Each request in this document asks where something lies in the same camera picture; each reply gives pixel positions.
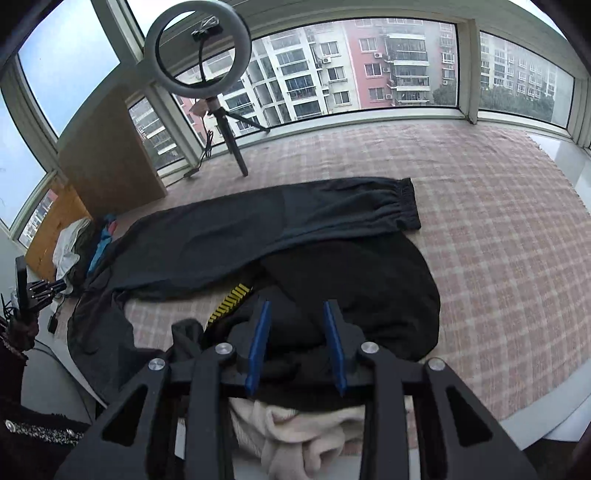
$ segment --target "black gripper frame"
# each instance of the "black gripper frame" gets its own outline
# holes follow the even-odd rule
[[[422,480],[536,480],[537,474],[501,425],[441,359],[424,365],[367,342],[324,303],[324,331],[335,388],[366,405],[360,480],[408,480],[407,412],[413,398]],[[232,480],[228,398],[251,397],[259,384],[271,304],[227,343],[194,359],[154,359],[91,426],[56,480]],[[174,444],[180,397],[189,395],[185,462]]]

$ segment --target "high-rise building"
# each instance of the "high-rise building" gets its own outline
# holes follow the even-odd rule
[[[236,85],[220,104],[264,126],[329,113],[371,108],[434,105],[433,92],[457,78],[456,33],[451,24],[408,18],[363,18],[325,22],[259,38]],[[226,74],[234,51],[203,63],[207,79]],[[178,76],[201,78],[198,66]],[[455,106],[455,93],[449,105]],[[177,98],[197,135],[206,132],[189,112],[194,100]],[[256,129],[229,118],[233,133]],[[212,116],[204,119],[222,141]]]

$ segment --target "dark fabric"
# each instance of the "dark fabric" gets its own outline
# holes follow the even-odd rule
[[[263,257],[254,292],[235,312],[207,328],[202,345],[227,339],[248,321],[259,298],[273,322],[256,397],[304,411],[345,408],[333,386],[324,344],[325,300],[345,321],[399,358],[417,361],[436,345],[439,291],[421,252],[403,233],[316,242]]]
[[[0,469],[1,478],[50,480],[72,449],[26,435],[11,433],[5,420],[52,429],[85,432],[88,425],[59,415],[34,412],[20,404],[25,361],[9,352],[0,342]]]
[[[266,255],[297,245],[420,228],[410,179],[349,178],[277,186],[157,212],[113,242],[70,318],[76,365],[107,402],[140,359],[123,305],[195,293]],[[120,362],[121,353],[125,362]]]

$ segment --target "black stand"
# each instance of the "black stand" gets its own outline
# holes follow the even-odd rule
[[[228,119],[226,117],[229,116],[234,120],[239,120],[241,122],[246,123],[247,125],[250,125],[251,127],[258,128],[259,130],[263,130],[267,133],[269,133],[271,129],[268,127],[263,127],[262,125],[259,125],[248,118],[244,118],[243,116],[237,115],[232,112],[228,112],[224,107],[220,105],[220,102],[217,99],[217,97],[208,98],[206,101],[207,106],[209,107],[209,112],[217,120],[217,126],[219,127],[220,132],[222,133],[224,142],[228,146],[228,150],[232,155],[234,155],[234,158],[236,159],[236,162],[240,167],[242,175],[244,177],[248,177],[248,168],[244,163],[244,158],[242,158],[242,153],[240,152],[240,148],[236,143],[236,139],[234,138],[232,130],[230,129],[230,125],[228,124]]]

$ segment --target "glass window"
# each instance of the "glass window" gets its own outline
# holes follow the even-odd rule
[[[183,111],[187,116],[190,115],[191,106],[192,103],[189,101],[184,102]],[[148,99],[144,98],[132,106],[129,109],[129,115],[156,170],[184,159],[181,149],[170,137]]]
[[[361,51],[375,51],[378,49],[375,38],[360,38],[359,45],[361,47]]]
[[[185,0],[127,0],[129,8],[133,13],[140,30],[146,35],[154,20],[158,16],[168,10],[171,6],[184,2]],[[179,15],[168,24],[168,27],[180,22],[183,18],[188,17],[191,12],[186,12]]]
[[[316,116],[320,113],[320,104],[318,103],[318,100],[307,103],[299,103],[298,105],[294,105],[294,110],[298,119],[312,115]]]
[[[329,80],[344,80],[345,79],[345,70],[343,67],[333,67],[328,69]]]
[[[0,219],[11,227],[45,170],[18,132],[0,92]]]
[[[374,28],[377,25],[381,32]],[[219,100],[240,115],[256,115],[261,125],[273,127],[327,114],[336,105],[339,112],[457,105],[459,70],[453,24],[408,18],[342,20],[293,28],[256,39],[253,45],[256,53],[246,73]],[[217,66],[229,67],[232,56],[229,50],[204,62],[206,78],[223,75]],[[490,73],[492,61],[485,61],[483,68],[486,65]],[[194,83],[200,80],[199,68],[192,67],[178,78]],[[356,79],[366,78],[367,85],[358,90]],[[189,113],[194,100],[182,101],[180,108],[196,134],[205,138],[207,129],[214,134],[214,144],[221,142],[215,118],[206,115],[203,123],[195,121],[199,119]],[[237,137],[252,131],[239,129],[234,122],[230,128]]]
[[[119,64],[90,0],[64,0],[29,36],[19,58],[57,135]]]
[[[569,121],[573,96],[574,79],[564,70],[548,60],[503,38],[485,32],[480,33],[496,52],[509,50],[511,58],[521,70],[517,71],[517,88],[503,78],[495,78],[491,89],[484,89],[480,96],[480,108],[496,112],[515,113],[566,127]],[[551,73],[555,81],[549,89]],[[504,66],[495,65],[495,75],[502,77]],[[514,68],[507,67],[507,75],[513,75]]]
[[[273,70],[273,65],[271,65],[271,60],[269,57],[261,58],[262,68],[265,70],[265,74],[267,75],[268,79],[275,78],[275,71]]]
[[[33,211],[33,214],[18,238],[18,241],[22,243],[25,248],[29,248],[31,245],[33,237],[35,237],[43,219],[47,216],[47,212],[49,212],[49,208],[51,208],[51,205],[53,205],[53,202],[55,202],[56,199],[57,193],[49,189],[37,205],[37,208],[35,208],[35,211]]]
[[[339,54],[339,45],[335,41],[321,43],[320,49],[322,50],[322,55],[338,55]]]
[[[377,102],[379,100],[384,100],[385,96],[384,96],[384,89],[379,87],[379,88],[370,88],[369,89],[369,98],[371,101],[373,102]]]
[[[335,104],[342,105],[343,103],[350,103],[349,92],[335,92]]]
[[[382,69],[379,63],[366,63],[365,75],[368,77],[379,77],[382,74]]]

